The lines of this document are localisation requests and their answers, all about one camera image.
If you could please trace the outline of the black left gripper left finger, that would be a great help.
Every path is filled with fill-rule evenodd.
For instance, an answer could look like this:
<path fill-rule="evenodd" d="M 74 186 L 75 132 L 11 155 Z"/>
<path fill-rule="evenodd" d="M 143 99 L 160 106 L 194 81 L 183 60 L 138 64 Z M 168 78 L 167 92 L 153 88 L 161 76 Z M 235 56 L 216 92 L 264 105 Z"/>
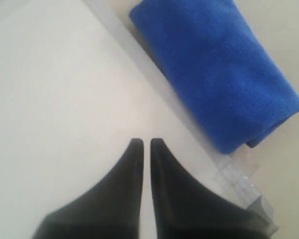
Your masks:
<path fill-rule="evenodd" d="M 68 205 L 48 214 L 35 239 L 137 239 L 144 177 L 144 143 L 131 139 L 104 178 Z"/>

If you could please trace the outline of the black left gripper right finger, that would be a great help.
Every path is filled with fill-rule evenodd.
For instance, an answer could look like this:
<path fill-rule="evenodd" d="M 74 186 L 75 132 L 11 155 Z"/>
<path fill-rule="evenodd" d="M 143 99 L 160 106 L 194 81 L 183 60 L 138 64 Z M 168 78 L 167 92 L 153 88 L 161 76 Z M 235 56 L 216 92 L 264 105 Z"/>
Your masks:
<path fill-rule="evenodd" d="M 150 142 L 151 191 L 159 239 L 267 239 L 266 222 L 198 182 L 164 140 Z"/>

